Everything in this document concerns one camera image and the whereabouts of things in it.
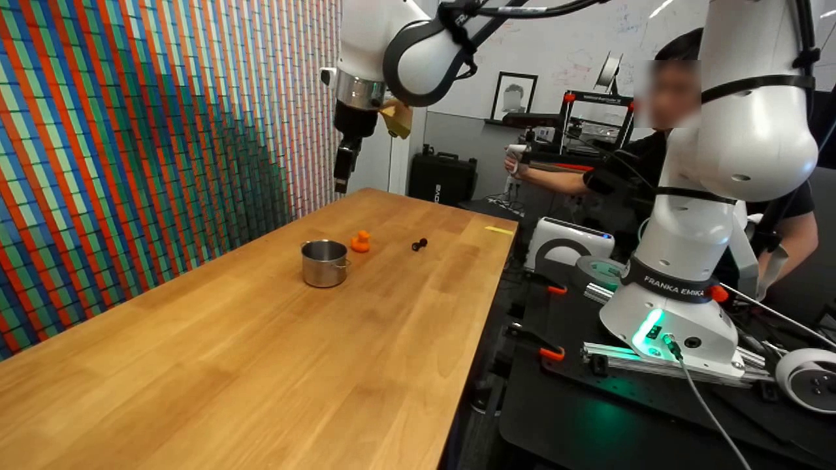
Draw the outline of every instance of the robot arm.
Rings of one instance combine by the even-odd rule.
[[[475,74],[475,49],[507,19],[568,15],[607,0],[574,0],[556,7],[486,7],[486,0],[441,3],[436,19],[412,0],[346,0],[342,48],[337,61],[334,129],[342,134],[334,163],[334,187],[346,193],[363,139],[377,129],[384,95],[428,106],[444,100],[458,78]]]

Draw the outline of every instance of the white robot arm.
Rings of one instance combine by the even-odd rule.
[[[348,0],[337,62],[337,190],[354,173],[360,142],[375,134],[389,88],[405,105],[440,103],[475,48],[505,19],[564,15],[595,6],[486,7],[441,3],[428,19],[412,0]],[[648,229],[631,277],[601,311],[601,324],[636,360],[700,377],[746,381],[738,330],[709,296],[710,275],[738,227],[739,200],[780,198],[802,186],[819,160],[808,129],[812,78],[811,0],[710,0],[702,31],[702,129],[669,135],[669,155]]]
[[[377,129],[377,109],[392,91],[412,106],[436,105],[458,78],[475,74],[475,48],[507,19],[551,19],[607,0],[574,0],[560,7],[486,7],[486,0],[441,3],[426,15],[412,0],[346,0],[337,61],[334,129],[342,134],[334,187],[346,193],[363,139]]]

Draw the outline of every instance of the picture frame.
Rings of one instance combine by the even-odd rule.
[[[510,112],[531,112],[535,88],[539,75],[500,74],[490,121],[501,123]]]

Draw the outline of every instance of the orange object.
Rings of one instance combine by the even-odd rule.
[[[568,351],[564,351],[564,347],[560,347],[560,351],[542,347],[539,354],[542,354],[542,360],[546,360],[546,362],[563,362],[563,360],[568,357]]]
[[[716,302],[726,302],[730,301],[730,289],[723,289],[721,285],[710,285],[709,287],[709,298]]]
[[[348,246],[350,246],[356,253],[368,253],[368,251],[372,251],[372,236],[368,236],[368,229],[356,232]]]
[[[571,287],[564,287],[564,285],[548,285],[548,293],[556,296],[556,298],[563,298],[563,296],[571,293]]]

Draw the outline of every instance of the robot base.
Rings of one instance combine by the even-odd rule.
[[[766,368],[763,368],[763,357],[751,352],[751,351],[738,351],[739,357],[747,362],[742,368],[742,377],[721,377],[721,373],[706,373],[706,371],[695,371],[689,373],[695,381],[706,381],[706,383],[721,383],[721,386],[734,386],[734,390],[751,390],[759,381],[774,381]],[[607,373],[610,368],[618,371],[638,371],[638,373],[653,373],[653,377],[672,377],[672,379],[686,379],[686,371],[679,362],[669,362],[669,360],[648,360],[640,357],[636,351],[631,347],[611,347],[611,345],[595,345],[595,343],[584,343],[584,360],[595,371],[595,373]]]
[[[760,379],[763,357],[738,347],[738,327],[716,302],[679,302],[628,285],[610,296],[599,315],[628,347],[588,345],[585,352],[618,368],[682,377],[686,365],[695,379],[718,383]]]

